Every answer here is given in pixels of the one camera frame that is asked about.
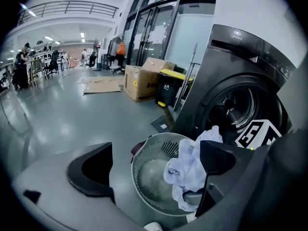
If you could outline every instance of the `washing machine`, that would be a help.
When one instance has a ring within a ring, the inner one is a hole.
[[[213,125],[268,119],[285,134],[291,124],[277,92],[296,67],[277,48],[251,33],[213,25],[202,64],[173,132],[196,139]]]

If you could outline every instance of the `white cloth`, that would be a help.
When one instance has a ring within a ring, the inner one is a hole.
[[[204,187],[206,172],[200,161],[200,141],[216,141],[222,143],[219,127],[204,131],[196,141],[182,139],[179,143],[179,157],[172,158],[166,164],[164,179],[173,184],[172,197],[185,211],[196,211],[198,206],[187,204],[182,195],[184,192],[197,192]]]
[[[65,54],[63,55],[63,59],[64,59],[66,62],[68,61],[67,53],[65,53]]]

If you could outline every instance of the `laundry basket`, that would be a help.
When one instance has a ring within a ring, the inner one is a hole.
[[[179,209],[178,202],[172,198],[172,185],[165,182],[163,174],[167,162],[179,156],[181,139],[188,138],[176,133],[149,137],[135,153],[131,164],[132,179],[141,199],[152,209],[176,217],[190,212]]]

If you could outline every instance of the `black bag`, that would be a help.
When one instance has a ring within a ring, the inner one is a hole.
[[[21,64],[21,52],[16,55],[15,67]]]

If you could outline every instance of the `black trash bin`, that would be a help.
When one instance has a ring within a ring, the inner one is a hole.
[[[176,95],[182,86],[185,75],[169,69],[162,69],[159,73],[158,92],[156,95],[156,103],[162,107],[174,106]]]

